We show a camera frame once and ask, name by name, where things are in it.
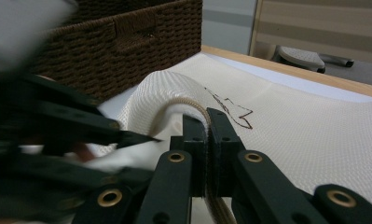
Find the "office chair base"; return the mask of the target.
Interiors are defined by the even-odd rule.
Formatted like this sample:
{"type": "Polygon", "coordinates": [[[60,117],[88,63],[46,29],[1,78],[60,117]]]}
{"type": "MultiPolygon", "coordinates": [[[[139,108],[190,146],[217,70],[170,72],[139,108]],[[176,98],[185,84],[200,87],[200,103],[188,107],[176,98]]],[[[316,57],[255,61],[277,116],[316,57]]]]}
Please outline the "office chair base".
{"type": "Polygon", "coordinates": [[[324,74],[328,63],[352,67],[353,59],[322,54],[303,49],[294,49],[289,47],[278,46],[271,58],[272,61],[295,66],[302,69],[315,71],[324,74]]]}

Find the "white clothing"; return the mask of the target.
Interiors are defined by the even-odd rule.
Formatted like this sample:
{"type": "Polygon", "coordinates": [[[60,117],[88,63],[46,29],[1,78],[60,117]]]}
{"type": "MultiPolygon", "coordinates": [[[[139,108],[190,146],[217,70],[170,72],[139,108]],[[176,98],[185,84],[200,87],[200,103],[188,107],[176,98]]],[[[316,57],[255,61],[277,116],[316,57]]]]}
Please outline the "white clothing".
{"type": "Polygon", "coordinates": [[[113,147],[96,147],[77,143],[63,156],[55,159],[82,165],[107,173],[114,173],[126,167],[154,170],[160,155],[169,150],[171,137],[183,134],[179,114],[165,112],[153,126],[153,136],[158,139],[114,150],[113,147]]]}

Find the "white table mat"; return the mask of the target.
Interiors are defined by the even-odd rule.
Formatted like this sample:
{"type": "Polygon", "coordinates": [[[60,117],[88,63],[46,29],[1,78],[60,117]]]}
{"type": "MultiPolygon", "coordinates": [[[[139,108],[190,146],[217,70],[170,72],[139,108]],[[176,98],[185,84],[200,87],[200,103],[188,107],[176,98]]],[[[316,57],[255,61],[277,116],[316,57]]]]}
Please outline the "white table mat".
{"type": "Polygon", "coordinates": [[[138,123],[182,94],[246,129],[259,121],[372,122],[369,96],[203,53],[148,75],[99,109],[138,123]]]}

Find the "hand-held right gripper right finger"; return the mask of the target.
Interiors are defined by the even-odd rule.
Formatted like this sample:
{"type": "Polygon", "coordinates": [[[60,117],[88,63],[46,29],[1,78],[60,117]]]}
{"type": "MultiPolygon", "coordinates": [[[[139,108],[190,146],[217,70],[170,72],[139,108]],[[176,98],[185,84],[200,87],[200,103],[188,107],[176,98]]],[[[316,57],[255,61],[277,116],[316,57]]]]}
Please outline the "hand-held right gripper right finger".
{"type": "Polygon", "coordinates": [[[208,114],[208,190],[215,199],[231,199],[237,224],[328,224],[267,155],[245,148],[225,113],[210,108],[208,114]]]}

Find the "brown woven basket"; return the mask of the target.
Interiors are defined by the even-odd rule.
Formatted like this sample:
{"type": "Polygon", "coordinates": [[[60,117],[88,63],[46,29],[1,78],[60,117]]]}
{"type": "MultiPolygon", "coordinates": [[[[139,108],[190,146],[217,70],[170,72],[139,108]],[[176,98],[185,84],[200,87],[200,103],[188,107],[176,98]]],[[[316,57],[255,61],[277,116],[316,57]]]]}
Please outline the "brown woven basket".
{"type": "Polygon", "coordinates": [[[76,0],[32,72],[99,100],[200,52],[202,0],[76,0]]]}

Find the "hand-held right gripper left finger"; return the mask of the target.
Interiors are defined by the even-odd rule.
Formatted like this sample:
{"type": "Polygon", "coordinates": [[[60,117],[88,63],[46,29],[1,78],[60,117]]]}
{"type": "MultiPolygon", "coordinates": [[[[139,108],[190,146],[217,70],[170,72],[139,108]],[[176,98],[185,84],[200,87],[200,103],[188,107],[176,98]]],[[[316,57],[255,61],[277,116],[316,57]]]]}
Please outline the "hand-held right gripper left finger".
{"type": "Polygon", "coordinates": [[[183,134],[160,156],[135,224],[190,224],[192,198],[204,195],[205,155],[202,123],[183,116],[183,134]]]}

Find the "cream mesh laundry bag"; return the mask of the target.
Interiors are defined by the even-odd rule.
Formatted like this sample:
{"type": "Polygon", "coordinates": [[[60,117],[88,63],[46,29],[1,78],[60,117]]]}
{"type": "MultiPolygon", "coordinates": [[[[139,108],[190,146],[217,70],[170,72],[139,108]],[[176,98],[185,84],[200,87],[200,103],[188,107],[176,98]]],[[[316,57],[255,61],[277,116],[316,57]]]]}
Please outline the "cream mesh laundry bag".
{"type": "MultiPolygon", "coordinates": [[[[153,136],[153,126],[165,112],[188,115],[209,127],[208,108],[182,94],[138,123],[117,120],[125,131],[153,136]]],[[[313,192],[320,185],[338,184],[372,203],[372,122],[259,121],[250,129],[230,123],[246,148],[268,155],[298,188],[313,192]]],[[[369,213],[358,217],[361,224],[372,224],[369,213]]]]}

